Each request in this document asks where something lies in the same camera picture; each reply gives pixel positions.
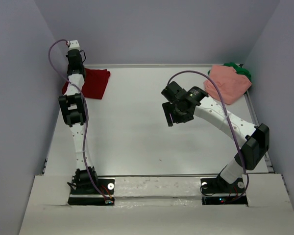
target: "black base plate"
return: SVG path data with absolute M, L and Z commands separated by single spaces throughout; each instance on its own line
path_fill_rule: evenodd
M 200 182 L 201 182 L 201 185 L 206 182 L 207 185 L 213 185 L 214 182 L 215 182 L 215 178 L 201 178 L 200 179 Z M 238 178 L 233 185 L 235 185 L 235 188 L 238 192 L 238 194 L 240 193 L 243 193 L 244 191 L 244 188 L 240 188 L 237 186 L 238 182 L 242 182 L 243 183 L 243 179 L 242 178 Z M 202 187 L 201 188 L 201 192 L 204 193 L 204 194 L 221 194 L 221 193 L 227 193 L 227 194 L 235 194 L 236 191 L 234 191 L 233 189 L 230 189 L 230 188 L 227 188 L 226 190 L 221 190 L 220 188 L 215 188 L 215 187 L 207 187 L 207 188 L 204 188 Z
M 107 200 L 114 202 L 114 188 L 108 189 L 108 184 L 114 184 L 115 180 L 113 178 L 98 177 L 98 188 L 102 190 L 105 194 Z M 112 206 L 114 203 L 105 203 L 105 200 L 101 194 L 99 194 L 93 185 L 89 187 L 76 188 L 75 190 L 71 188 L 68 204 L 71 206 Z

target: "white platform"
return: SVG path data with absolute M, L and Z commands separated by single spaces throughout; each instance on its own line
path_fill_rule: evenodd
M 173 195 L 192 197 L 187 200 L 161 194 L 167 179 L 145 190 L 137 184 L 146 180 L 134 177 L 116 179 L 115 189 L 121 188 L 120 195 L 136 191 L 142 198 L 116 198 L 118 206 L 111 207 L 69 206 L 70 178 L 36 176 L 20 235 L 294 235 L 294 211 L 280 175 L 251 174 L 248 207 L 203 206 L 196 187 L 199 178 L 190 177 L 171 177 L 183 185 L 175 184 Z
M 161 104 L 168 79 L 183 70 L 207 68 L 116 68 L 103 100 L 87 99 L 88 146 L 98 175 L 217 174 L 234 157 L 234 142 L 208 122 L 193 121 L 169 128 Z M 188 90 L 203 88 L 204 77 L 182 74 L 175 81 Z M 242 96 L 229 111 L 252 122 Z M 45 175 L 73 175 L 73 139 L 61 114 L 49 151 Z M 262 159 L 255 173 L 268 172 Z

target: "towel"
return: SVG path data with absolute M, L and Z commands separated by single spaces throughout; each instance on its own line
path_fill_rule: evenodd
M 245 75 L 237 74 L 233 67 L 213 65 L 210 78 L 215 82 L 226 104 L 233 104 L 251 86 L 251 82 Z M 209 80 L 204 82 L 205 91 L 216 100 L 219 95 Z
M 86 98 L 91 99 L 102 99 L 108 80 L 110 77 L 110 72 L 107 70 L 86 70 L 86 79 L 84 86 L 82 87 L 82 92 Z M 62 94 L 67 91 L 68 83 L 66 82 L 62 88 Z

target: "gray wall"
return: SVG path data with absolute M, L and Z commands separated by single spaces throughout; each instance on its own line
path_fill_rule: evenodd
M 294 207 L 294 0 L 281 0 L 245 67 L 258 119 L 270 127 L 270 158 Z
M 244 62 L 279 0 L 36 0 L 86 64 Z
M 0 235 L 19 232 L 58 114 L 54 38 L 33 0 L 0 0 Z M 62 54 L 54 60 L 65 69 Z

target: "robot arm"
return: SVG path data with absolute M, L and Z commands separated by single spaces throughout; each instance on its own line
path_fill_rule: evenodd
M 233 138 L 224 110 L 204 90 L 192 87 L 187 92 L 176 82 L 171 82 L 161 94 L 169 101 L 162 104 L 168 126 L 173 126 L 173 123 L 186 123 L 193 120 L 195 115 Z M 230 112 L 228 115 L 245 159 L 245 168 L 253 170 L 269 149 L 269 128 L 264 124 L 255 126 Z M 217 191 L 227 191 L 234 187 L 234 183 L 242 174 L 242 163 L 236 154 L 217 176 L 213 187 Z
M 80 55 L 80 47 L 78 41 L 68 42 L 68 83 L 67 91 L 59 97 L 59 104 L 65 124 L 70 128 L 76 154 L 76 172 L 73 179 L 75 187 L 91 186 L 89 175 L 83 159 L 83 144 L 86 128 L 87 115 L 85 113 L 85 104 L 80 93 L 85 83 L 86 70 L 83 66 L 82 57 Z M 85 156 L 86 163 L 93 176 L 95 184 L 98 184 L 98 177 L 95 168 L 89 157 L 87 140 L 85 140 Z

